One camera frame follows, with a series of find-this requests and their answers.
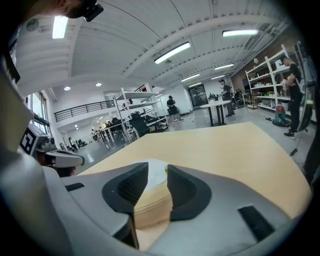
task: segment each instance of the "black office chair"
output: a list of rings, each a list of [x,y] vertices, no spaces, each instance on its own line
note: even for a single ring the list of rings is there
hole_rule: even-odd
[[[135,119],[131,119],[129,123],[137,130],[139,137],[142,137],[146,134],[155,134],[155,133],[163,133],[164,129],[156,129],[154,131],[150,131],[149,127],[144,122],[142,117],[138,117]]]

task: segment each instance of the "fluorescent light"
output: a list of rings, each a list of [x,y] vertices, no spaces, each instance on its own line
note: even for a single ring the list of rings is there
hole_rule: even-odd
[[[163,54],[159,58],[156,58],[154,60],[154,62],[156,64],[159,64],[159,63],[165,61],[166,59],[170,58],[171,56],[176,55],[177,53],[180,53],[181,51],[183,51],[185,49],[188,49],[190,47],[191,47],[190,43],[189,42],[185,42],[185,43],[173,48],[172,50],[166,52],[165,54]]]
[[[191,79],[191,78],[195,78],[195,77],[197,77],[197,76],[200,76],[200,74],[195,74],[195,75],[193,75],[193,76],[187,77],[187,78],[181,80],[181,82],[187,81],[187,80],[189,80],[189,79]]]
[[[217,78],[223,78],[223,77],[225,77],[225,75],[219,75],[219,76],[216,76],[216,77],[214,77],[214,78],[211,78],[211,80],[217,79]]]
[[[234,64],[229,64],[229,65],[224,65],[224,66],[218,66],[215,68],[215,70],[220,70],[220,69],[224,69],[224,68],[229,68],[232,67]]]
[[[54,17],[52,38],[64,38],[67,28],[68,18],[65,16]]]
[[[193,84],[193,85],[189,85],[189,87],[197,86],[197,85],[200,85],[200,84],[201,84],[201,82],[197,82],[197,83],[195,83],[195,84]]]
[[[244,35],[256,35],[258,33],[258,30],[256,29],[238,29],[238,30],[228,30],[223,31],[222,36],[223,37],[232,37],[232,36],[244,36]]]

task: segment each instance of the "gray floor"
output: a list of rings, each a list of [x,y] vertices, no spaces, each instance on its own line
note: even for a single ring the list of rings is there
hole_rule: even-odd
[[[89,167],[111,156],[113,153],[119,151],[125,146],[126,143],[122,135],[120,135],[119,137],[115,137],[114,143],[103,142],[101,139],[96,142],[89,143],[88,145],[74,152],[84,157],[84,165],[77,166],[74,174],[77,175],[79,173],[82,173]]]
[[[271,136],[288,153],[288,155],[298,146],[298,152],[292,157],[292,159],[300,168],[302,168],[312,140],[315,136],[315,125],[311,124],[308,128],[308,132],[300,132],[297,138],[292,140],[284,137],[284,133],[288,131],[288,128],[275,126],[270,121],[266,120],[266,118],[275,117],[274,111],[260,108],[240,108],[236,109],[234,112],[235,115],[225,118],[225,122],[228,125],[252,122]],[[166,132],[210,127],[208,109],[195,109],[192,113],[183,116],[182,118],[184,118],[184,121],[174,122],[172,117],[168,117],[170,126],[166,129]],[[85,164],[83,166],[78,166],[75,174],[77,175],[83,172],[125,146],[125,140],[120,136],[116,139],[115,143],[107,143],[100,140],[79,149],[76,153],[85,158]]]
[[[272,124],[272,122],[266,120],[266,118],[274,118],[275,112],[267,109],[250,109],[240,108],[236,109],[235,115],[225,118],[225,123],[228,125],[252,122],[265,131],[270,137],[272,137],[288,154],[290,154],[298,145],[298,152],[292,157],[297,165],[302,168],[312,140],[315,136],[316,126],[311,124],[308,127],[308,132],[300,132],[296,139],[290,139],[284,137],[284,133],[288,132],[288,128],[278,127]],[[182,116],[184,121],[174,122],[172,117],[168,118],[170,127],[166,130],[181,131],[197,128],[210,127],[210,117],[207,108],[195,109],[192,113]]]

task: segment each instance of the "sneaker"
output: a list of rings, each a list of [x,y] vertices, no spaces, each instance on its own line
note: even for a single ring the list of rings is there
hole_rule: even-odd
[[[294,140],[296,138],[295,133],[291,132],[291,131],[289,131],[287,133],[284,133],[283,135],[284,135],[284,137],[287,137],[287,138],[292,139],[292,140]]]

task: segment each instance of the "white shelving unit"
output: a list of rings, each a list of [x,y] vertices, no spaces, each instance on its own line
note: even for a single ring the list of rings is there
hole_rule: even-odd
[[[283,68],[280,68],[280,69],[276,69],[276,70],[273,70],[272,69],[272,64],[275,63],[279,57],[281,55],[286,55],[287,57],[289,57],[289,53],[291,51],[287,50],[284,45],[282,44],[281,45],[282,47],[282,50],[279,51],[277,54],[275,54],[274,56],[268,58],[267,56],[264,57],[265,61],[260,63],[258,66],[254,67],[253,69],[249,70],[249,71],[245,71],[246,73],[246,77],[249,81],[249,85],[250,85],[250,90],[251,90],[251,94],[254,95],[256,94],[256,92],[259,90],[259,89],[263,89],[263,88],[270,88],[272,89],[273,88],[273,93],[274,93],[274,96],[258,96],[258,98],[261,98],[261,99],[265,99],[265,100],[274,100],[275,101],[275,105],[278,106],[279,104],[279,101],[288,101],[289,100],[289,97],[280,97],[278,96],[278,92],[277,92],[277,87],[282,87],[282,84],[281,83],[276,83],[276,80],[275,80],[275,76],[278,75],[278,74],[282,74],[282,73],[285,73],[285,72],[288,72],[290,67],[286,66],[286,67],[283,67]],[[263,75],[260,75],[258,77],[255,77],[255,78],[252,78],[250,79],[250,76],[252,73],[257,73],[263,69],[266,69],[268,68],[268,73],[266,74],[263,74]],[[258,80],[262,80],[262,79],[265,79],[265,78],[271,78],[271,81],[272,81],[272,84],[270,85],[265,85],[265,86],[257,86],[257,87],[253,87],[251,88],[251,83],[253,81],[258,81]],[[273,108],[271,107],[268,107],[268,106],[264,106],[264,105],[259,105],[258,104],[258,107],[261,107],[261,108],[265,108],[265,109],[271,109],[271,110],[274,110]]]
[[[141,103],[135,103],[135,104],[129,104],[128,103],[128,99],[140,99],[142,102]],[[118,104],[118,101],[124,100],[124,106],[122,104]],[[124,120],[121,116],[122,111],[126,111],[128,116],[131,118],[131,114],[134,111],[134,109],[138,109],[138,108],[143,108],[144,109],[144,114],[140,115],[141,117],[146,117],[146,116],[151,116],[156,118],[157,117],[157,111],[152,107],[152,108],[148,108],[149,106],[154,106],[157,103],[161,103],[162,106],[162,110],[164,113],[164,117],[160,118],[159,120],[156,120],[154,122],[151,123],[147,123],[146,125],[148,127],[154,126],[159,122],[166,122],[167,127],[168,125],[168,120],[166,117],[166,112],[165,112],[165,108],[164,105],[162,104],[161,100],[160,100],[160,94],[158,92],[144,92],[144,91],[125,91],[123,88],[121,88],[121,92],[118,93],[115,97],[114,97],[114,105],[117,107],[118,110],[118,114],[121,118],[122,121],[122,126],[123,129],[126,130],[126,136],[128,137],[129,141],[131,142],[132,140],[132,136],[133,136],[133,132],[135,132],[136,136],[139,138],[139,134],[135,129],[130,129],[127,130],[125,127],[125,123],[128,123],[130,121],[129,120]]]

